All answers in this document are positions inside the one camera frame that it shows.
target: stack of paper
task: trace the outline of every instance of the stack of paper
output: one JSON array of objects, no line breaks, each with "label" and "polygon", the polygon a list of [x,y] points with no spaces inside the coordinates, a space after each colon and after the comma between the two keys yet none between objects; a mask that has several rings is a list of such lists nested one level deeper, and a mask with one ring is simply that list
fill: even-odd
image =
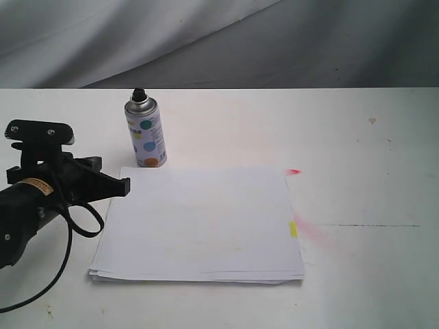
[{"label": "stack of paper", "polygon": [[90,274],[96,281],[302,279],[284,173],[271,168],[122,168]]}]

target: colored dots label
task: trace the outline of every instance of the colored dots label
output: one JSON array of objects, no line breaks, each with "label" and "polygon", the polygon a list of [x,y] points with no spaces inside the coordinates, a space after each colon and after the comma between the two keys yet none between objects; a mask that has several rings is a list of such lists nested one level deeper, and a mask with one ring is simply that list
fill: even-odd
[{"label": "colored dots label", "polygon": [[143,163],[145,163],[145,166],[147,166],[147,167],[157,167],[158,166],[158,159],[148,158],[145,161],[143,161]]},{"label": "colored dots label", "polygon": [[152,152],[156,149],[156,143],[154,143],[154,142],[145,143],[145,144],[143,144],[143,148],[147,152]]},{"label": "colored dots label", "polygon": [[140,128],[148,130],[152,127],[152,122],[150,120],[143,120],[140,122]]}]

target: white table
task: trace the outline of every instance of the white table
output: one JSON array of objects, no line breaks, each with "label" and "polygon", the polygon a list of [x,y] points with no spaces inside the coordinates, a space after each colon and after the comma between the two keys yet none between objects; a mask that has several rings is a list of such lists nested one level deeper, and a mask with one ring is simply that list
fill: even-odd
[{"label": "white table", "polygon": [[[59,283],[0,315],[0,328],[439,328],[439,88],[150,90],[161,107],[168,167],[270,164],[288,178],[302,284],[95,285],[99,239],[75,236]],[[135,166],[123,114],[130,90],[0,90],[1,126],[61,121],[75,156],[103,172]],[[0,140],[0,169],[19,152]],[[5,173],[1,188],[6,187]],[[108,200],[96,202],[105,214]],[[81,225],[92,219],[72,210]],[[0,270],[0,306],[40,291],[67,241],[59,218]]]}]

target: spray paint can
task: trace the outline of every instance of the spray paint can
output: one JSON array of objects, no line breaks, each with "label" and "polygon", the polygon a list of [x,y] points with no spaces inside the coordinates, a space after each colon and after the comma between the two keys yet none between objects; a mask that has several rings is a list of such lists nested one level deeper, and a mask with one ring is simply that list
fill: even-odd
[{"label": "spray paint can", "polygon": [[125,115],[137,164],[141,167],[163,165],[167,154],[156,100],[148,97],[143,89],[135,88],[125,104]]}]

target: yellow sticky tab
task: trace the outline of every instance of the yellow sticky tab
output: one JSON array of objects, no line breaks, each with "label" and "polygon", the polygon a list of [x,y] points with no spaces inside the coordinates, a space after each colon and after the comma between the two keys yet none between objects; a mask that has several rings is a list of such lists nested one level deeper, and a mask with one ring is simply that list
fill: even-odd
[{"label": "yellow sticky tab", "polygon": [[294,223],[293,221],[290,221],[289,223],[289,233],[293,238],[297,238],[297,227],[296,223]]}]

